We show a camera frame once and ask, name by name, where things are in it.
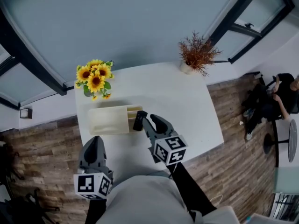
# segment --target yellow flower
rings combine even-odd
[[[108,94],[108,95],[106,95],[106,96],[103,96],[103,99],[109,99],[110,96],[111,96],[111,94]]]
[[[87,86],[90,89],[90,92],[97,92],[100,89],[104,88],[105,77],[100,75],[100,72],[97,70],[94,74],[90,73],[88,78]]]
[[[77,79],[80,82],[85,82],[88,80],[88,77],[90,76],[90,71],[87,66],[83,66],[80,70],[77,71]]]
[[[92,68],[91,71],[96,71],[98,70],[98,65],[93,65],[91,68]]]
[[[94,65],[100,65],[100,64],[102,64],[102,63],[104,63],[102,60],[99,60],[99,59],[93,59],[93,60],[91,60],[91,61],[89,61],[89,62],[87,62],[87,66],[88,67],[93,67]]]
[[[106,64],[98,65],[98,70],[99,70],[101,76],[104,76],[105,78],[110,78],[110,76],[111,76],[110,66],[108,66]]]

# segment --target wood plank flooring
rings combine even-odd
[[[241,102],[257,84],[252,76],[208,87],[224,137],[224,144],[185,163],[209,198],[223,195],[217,207],[233,206],[240,222],[256,212],[267,215],[273,201],[275,153],[263,153],[263,138],[272,132],[265,121],[244,139]],[[82,147],[77,117],[58,120],[20,131],[1,133],[20,156],[14,167],[25,180],[10,183],[15,196],[33,193],[39,187],[44,206],[58,206],[49,216],[61,224],[82,224],[88,202],[74,194],[72,175]]]

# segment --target flower bouquet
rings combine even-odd
[[[107,90],[111,89],[111,85],[107,79],[114,78],[111,73],[113,61],[104,62],[102,60],[91,60],[87,62],[86,66],[77,66],[77,81],[76,88],[83,86],[84,94],[92,96],[93,100],[98,98],[100,94],[103,99],[109,99],[111,94]]]

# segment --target black and white marker cube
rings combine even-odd
[[[104,173],[74,174],[77,195],[86,199],[106,199],[111,188],[111,180]]]
[[[154,155],[167,166],[182,162],[187,143],[182,135],[156,140]]]

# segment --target flower pot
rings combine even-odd
[[[179,66],[180,70],[187,75],[192,74],[193,69],[189,65],[187,65],[184,61],[182,61],[181,65]]]

